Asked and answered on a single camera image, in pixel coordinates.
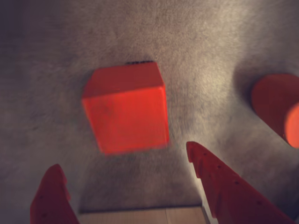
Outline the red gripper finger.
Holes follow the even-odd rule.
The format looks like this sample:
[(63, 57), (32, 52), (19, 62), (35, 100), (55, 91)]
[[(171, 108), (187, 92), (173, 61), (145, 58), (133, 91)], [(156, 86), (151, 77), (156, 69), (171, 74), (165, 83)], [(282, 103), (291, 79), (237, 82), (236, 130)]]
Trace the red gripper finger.
[(30, 206), (31, 224), (78, 224), (71, 208), (67, 179), (59, 164), (51, 166), (42, 177)]
[(220, 224), (292, 224), (294, 221), (201, 144), (187, 156), (201, 180), (212, 217)]

